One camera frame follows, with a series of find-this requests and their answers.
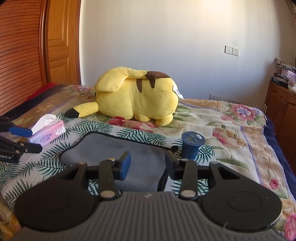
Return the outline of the purple grey microfiber towel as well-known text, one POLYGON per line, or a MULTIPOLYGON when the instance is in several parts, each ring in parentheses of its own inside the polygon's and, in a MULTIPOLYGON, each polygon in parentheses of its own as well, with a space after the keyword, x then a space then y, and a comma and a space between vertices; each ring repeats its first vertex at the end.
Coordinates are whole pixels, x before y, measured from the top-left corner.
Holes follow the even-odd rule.
POLYGON ((165 155, 168 148, 143 144, 123 138, 92 132, 60 154, 60 161, 67 165, 85 162, 97 166, 108 158, 119 159, 131 153, 131 164, 125 180, 116 181, 117 189, 134 192, 164 191, 168 180, 165 155))

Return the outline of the palm leaf print cloth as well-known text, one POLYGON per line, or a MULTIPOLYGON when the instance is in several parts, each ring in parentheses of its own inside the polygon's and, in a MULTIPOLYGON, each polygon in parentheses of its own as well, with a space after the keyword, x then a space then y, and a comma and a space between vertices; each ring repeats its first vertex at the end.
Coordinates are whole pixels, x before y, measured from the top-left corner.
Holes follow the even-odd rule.
POLYGON ((66 131, 43 147, 38 154, 23 154, 19 163, 1 163, 1 195, 9 206, 24 191, 62 172, 68 167, 85 162, 96 166, 108 158, 119 158, 129 151, 132 162, 125 180, 117 181, 121 191, 178 193, 181 182, 171 180, 165 173, 165 151, 177 147, 181 156, 182 133, 169 131, 167 136, 158 131, 109 125, 107 123, 66 119, 66 131))

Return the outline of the dark blue cup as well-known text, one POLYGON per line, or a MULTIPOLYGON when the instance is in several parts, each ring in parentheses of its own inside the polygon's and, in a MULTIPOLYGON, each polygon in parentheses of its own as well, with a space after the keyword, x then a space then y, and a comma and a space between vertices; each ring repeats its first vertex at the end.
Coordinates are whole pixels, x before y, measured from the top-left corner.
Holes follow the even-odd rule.
POLYGON ((194 160, 199 148, 205 144, 205 138, 196 132, 184 132, 182 134, 182 159, 194 160))

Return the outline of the pink tissue box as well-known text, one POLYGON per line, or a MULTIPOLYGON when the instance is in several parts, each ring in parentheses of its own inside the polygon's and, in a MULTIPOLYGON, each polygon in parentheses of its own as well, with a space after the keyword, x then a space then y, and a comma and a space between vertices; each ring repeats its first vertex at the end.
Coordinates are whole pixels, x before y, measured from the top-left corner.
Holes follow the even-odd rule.
POLYGON ((31 128, 33 135, 29 143, 40 144, 42 147, 54 141, 66 132, 64 122, 54 114, 45 114, 31 128))

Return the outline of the red blanket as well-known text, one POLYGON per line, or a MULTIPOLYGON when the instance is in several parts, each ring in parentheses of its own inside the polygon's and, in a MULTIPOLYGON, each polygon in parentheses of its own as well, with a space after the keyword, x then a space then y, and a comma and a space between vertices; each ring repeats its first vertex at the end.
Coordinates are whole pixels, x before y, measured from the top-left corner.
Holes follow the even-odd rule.
POLYGON ((55 83, 48 83, 44 86, 42 86, 40 89, 36 90, 32 95, 30 95, 26 101, 29 101, 30 99, 33 99, 35 98, 36 96, 38 96, 39 94, 49 90, 49 89, 52 89, 53 87, 55 87, 56 84, 55 83))

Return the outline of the floral bed quilt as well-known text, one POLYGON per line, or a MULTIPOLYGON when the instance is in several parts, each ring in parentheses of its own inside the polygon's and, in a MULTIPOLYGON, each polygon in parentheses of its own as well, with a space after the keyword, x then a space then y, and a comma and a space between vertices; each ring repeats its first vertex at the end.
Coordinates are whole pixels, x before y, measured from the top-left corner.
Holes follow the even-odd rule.
POLYGON ((65 117, 71 107, 94 98, 92 87, 55 86, 7 112, 15 124, 26 128, 41 116, 54 114, 64 122, 65 132, 39 154, 24 154, 18 164, 1 163, 1 240, 10 240, 20 230, 14 215, 17 197, 63 171, 66 166, 60 155, 89 132, 108 134, 146 148, 170 148, 181 147, 181 136, 187 131, 205 138, 196 156, 198 164, 222 162, 280 197, 283 208, 275 228, 287 240, 295 240, 295 176, 275 139, 272 122, 261 110, 224 101, 184 99, 178 103, 173 121, 164 127, 156 126, 153 120, 141 123, 102 113, 82 119, 65 117))

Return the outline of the wooden slatted wardrobe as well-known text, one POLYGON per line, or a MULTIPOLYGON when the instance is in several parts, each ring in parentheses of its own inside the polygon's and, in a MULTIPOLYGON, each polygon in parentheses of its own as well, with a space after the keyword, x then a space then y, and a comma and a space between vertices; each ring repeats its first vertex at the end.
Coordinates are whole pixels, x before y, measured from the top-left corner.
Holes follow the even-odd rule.
POLYGON ((46 7, 47 1, 1 1, 1 114, 48 83, 46 7))

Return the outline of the yellow plush toy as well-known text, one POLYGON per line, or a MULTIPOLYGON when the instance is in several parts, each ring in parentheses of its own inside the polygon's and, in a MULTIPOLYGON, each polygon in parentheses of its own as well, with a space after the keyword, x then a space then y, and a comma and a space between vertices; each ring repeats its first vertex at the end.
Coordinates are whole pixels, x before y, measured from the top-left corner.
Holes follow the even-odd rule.
POLYGON ((135 119, 156 126, 169 125, 183 98, 170 76, 157 71, 116 67, 106 71, 94 86, 95 101, 66 111, 68 118, 84 118, 101 112, 109 117, 135 119))

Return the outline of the wooden low cabinet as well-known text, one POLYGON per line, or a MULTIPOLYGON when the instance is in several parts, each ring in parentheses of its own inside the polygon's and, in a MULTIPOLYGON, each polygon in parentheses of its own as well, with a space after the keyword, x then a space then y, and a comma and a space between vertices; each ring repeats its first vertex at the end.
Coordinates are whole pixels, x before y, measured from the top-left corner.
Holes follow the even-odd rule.
POLYGON ((277 142, 288 162, 292 163, 295 161, 295 95, 270 81, 265 104, 266 115, 274 124, 277 142))

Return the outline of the wooden door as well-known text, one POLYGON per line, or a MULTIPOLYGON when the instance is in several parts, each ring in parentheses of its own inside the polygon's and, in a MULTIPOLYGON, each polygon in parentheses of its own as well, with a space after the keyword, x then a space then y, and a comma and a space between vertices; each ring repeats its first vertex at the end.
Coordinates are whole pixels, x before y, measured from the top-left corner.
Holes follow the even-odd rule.
POLYGON ((50 0, 45 20, 45 60, 49 82, 80 85, 79 23, 81 1, 50 0))

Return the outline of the stack of boxes and books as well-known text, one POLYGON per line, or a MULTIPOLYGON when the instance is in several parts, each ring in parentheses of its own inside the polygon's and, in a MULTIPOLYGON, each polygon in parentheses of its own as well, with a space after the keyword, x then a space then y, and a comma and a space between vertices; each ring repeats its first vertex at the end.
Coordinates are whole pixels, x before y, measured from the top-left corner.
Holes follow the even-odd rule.
POLYGON ((275 58, 274 63, 276 72, 271 81, 290 92, 295 92, 295 66, 283 63, 278 57, 275 58))

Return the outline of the wall power strip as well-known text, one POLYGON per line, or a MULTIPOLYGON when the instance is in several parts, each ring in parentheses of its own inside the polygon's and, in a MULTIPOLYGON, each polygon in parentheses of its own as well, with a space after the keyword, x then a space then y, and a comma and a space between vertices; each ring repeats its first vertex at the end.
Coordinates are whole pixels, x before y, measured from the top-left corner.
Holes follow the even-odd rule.
POLYGON ((240 104, 239 101, 232 100, 232 99, 227 99, 227 98, 224 98, 224 97, 214 96, 214 95, 211 95, 211 94, 209 96, 209 100, 217 100, 217 101, 224 101, 224 102, 229 102, 229 103, 234 103, 234 104, 240 104))

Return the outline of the white wall switch socket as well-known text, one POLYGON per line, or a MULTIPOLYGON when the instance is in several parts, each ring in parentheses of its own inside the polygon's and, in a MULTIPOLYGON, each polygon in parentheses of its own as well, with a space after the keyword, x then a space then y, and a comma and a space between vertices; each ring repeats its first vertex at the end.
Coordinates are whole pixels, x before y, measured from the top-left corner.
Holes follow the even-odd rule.
POLYGON ((239 56, 239 49, 234 48, 234 47, 230 47, 230 46, 225 46, 224 53, 238 57, 239 56))

